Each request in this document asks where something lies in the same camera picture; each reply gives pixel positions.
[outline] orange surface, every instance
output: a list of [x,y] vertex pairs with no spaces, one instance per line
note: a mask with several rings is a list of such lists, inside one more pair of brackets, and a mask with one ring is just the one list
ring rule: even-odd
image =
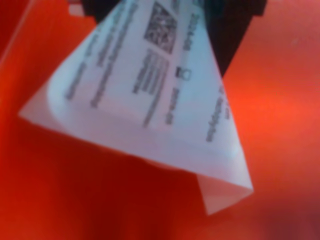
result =
[[226,73],[255,193],[213,216],[194,175],[18,118],[93,26],[64,0],[34,0],[0,66],[0,239],[320,238],[318,0],[269,0]]

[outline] white paper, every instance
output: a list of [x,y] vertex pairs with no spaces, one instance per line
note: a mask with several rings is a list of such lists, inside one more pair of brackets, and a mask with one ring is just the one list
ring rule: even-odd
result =
[[208,214],[253,192],[199,0],[122,1],[20,116],[197,174]]

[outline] small icon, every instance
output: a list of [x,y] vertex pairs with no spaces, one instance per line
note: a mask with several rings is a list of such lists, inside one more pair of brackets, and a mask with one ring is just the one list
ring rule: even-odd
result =
[[175,76],[179,79],[183,79],[183,80],[190,80],[191,78],[191,70],[190,69],[187,69],[187,68],[182,68],[182,67],[177,67],[176,68],[176,73],[175,73]]

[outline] curled paper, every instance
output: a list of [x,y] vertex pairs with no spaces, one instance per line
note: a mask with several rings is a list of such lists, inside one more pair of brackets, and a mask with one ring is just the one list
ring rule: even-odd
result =
[[199,0],[121,1],[20,116],[196,174],[208,214],[253,192]]

